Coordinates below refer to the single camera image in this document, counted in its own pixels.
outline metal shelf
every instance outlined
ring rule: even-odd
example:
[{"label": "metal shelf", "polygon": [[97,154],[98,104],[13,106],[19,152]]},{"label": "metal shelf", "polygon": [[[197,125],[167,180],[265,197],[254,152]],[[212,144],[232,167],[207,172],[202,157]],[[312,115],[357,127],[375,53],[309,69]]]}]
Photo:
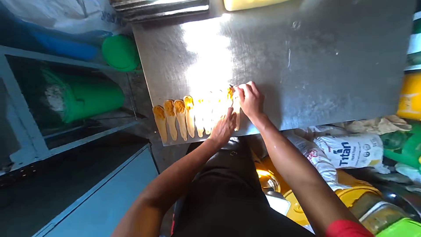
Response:
[{"label": "metal shelf", "polygon": [[74,147],[80,146],[82,144],[88,143],[100,137],[109,135],[111,133],[123,130],[125,128],[131,127],[135,124],[138,124],[138,118],[133,108],[135,121],[128,122],[121,126],[117,126],[106,131],[99,132],[97,134],[87,136],[85,138],[70,142],[59,147],[49,149],[45,142],[45,137],[43,137],[36,121],[34,120],[33,115],[31,114],[28,104],[22,94],[22,91],[19,87],[19,84],[13,74],[13,71],[9,65],[6,55],[36,59],[47,62],[61,63],[65,65],[74,65],[80,67],[93,68],[98,70],[107,70],[107,71],[116,71],[114,68],[108,65],[96,64],[91,62],[84,62],[75,59],[69,59],[65,57],[53,56],[48,54],[42,54],[32,51],[26,51],[17,48],[11,48],[6,46],[0,46],[0,77],[2,78],[7,94],[5,99],[7,101],[8,107],[8,121],[9,124],[15,133],[15,137],[18,140],[21,148],[9,156],[13,165],[10,170],[16,170],[28,164],[31,164],[36,161],[44,160],[48,157],[56,155],[60,152],[72,149]]}]

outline green lid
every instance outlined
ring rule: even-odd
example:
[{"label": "green lid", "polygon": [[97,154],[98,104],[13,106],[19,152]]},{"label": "green lid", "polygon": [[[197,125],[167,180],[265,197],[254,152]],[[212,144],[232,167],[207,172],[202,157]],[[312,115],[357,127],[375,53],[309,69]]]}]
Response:
[{"label": "green lid", "polygon": [[421,223],[402,218],[378,233],[376,237],[419,237],[420,233]]},{"label": "green lid", "polygon": [[136,44],[125,35],[107,37],[102,43],[102,56],[111,67],[123,72],[140,65]]}]

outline person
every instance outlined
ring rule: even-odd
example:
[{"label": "person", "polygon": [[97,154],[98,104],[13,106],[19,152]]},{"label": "person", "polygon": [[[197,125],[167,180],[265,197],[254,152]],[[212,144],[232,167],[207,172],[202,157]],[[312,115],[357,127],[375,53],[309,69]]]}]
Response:
[{"label": "person", "polygon": [[[235,87],[244,114],[259,130],[276,170],[293,190],[317,236],[373,236],[315,167],[263,112],[253,82]],[[229,108],[210,136],[156,177],[132,204],[113,237],[159,236],[165,213],[178,200],[174,237],[311,236],[269,206],[244,143],[229,144],[236,114]]]}]

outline green container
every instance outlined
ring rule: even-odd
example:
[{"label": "green container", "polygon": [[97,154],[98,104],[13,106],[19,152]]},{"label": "green container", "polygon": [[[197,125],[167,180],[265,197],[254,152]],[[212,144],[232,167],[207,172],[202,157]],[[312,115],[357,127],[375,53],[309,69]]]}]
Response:
[{"label": "green container", "polygon": [[122,71],[141,69],[136,44],[125,35],[108,37],[102,43],[102,56],[111,67]]},{"label": "green container", "polygon": [[42,75],[47,83],[62,88],[64,123],[115,110],[124,103],[123,91],[110,79],[68,75],[46,68]]},{"label": "green container", "polygon": [[384,156],[416,169],[421,168],[421,123],[410,121],[412,130],[396,131],[380,136],[383,141]]},{"label": "green container", "polygon": [[409,218],[402,218],[387,227],[376,237],[419,237],[421,236],[421,223]]}]

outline green bucket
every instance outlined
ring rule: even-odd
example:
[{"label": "green bucket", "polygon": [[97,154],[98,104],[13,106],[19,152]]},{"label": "green bucket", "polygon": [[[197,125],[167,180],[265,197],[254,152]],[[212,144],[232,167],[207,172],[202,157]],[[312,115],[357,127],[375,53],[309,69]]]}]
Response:
[{"label": "green bucket", "polygon": [[64,123],[115,110],[124,103],[123,91],[111,79],[68,75],[46,68],[41,71],[47,83],[62,88]]},{"label": "green bucket", "polygon": [[102,56],[111,67],[122,71],[140,69],[140,58],[136,44],[125,35],[114,35],[102,43]]}]

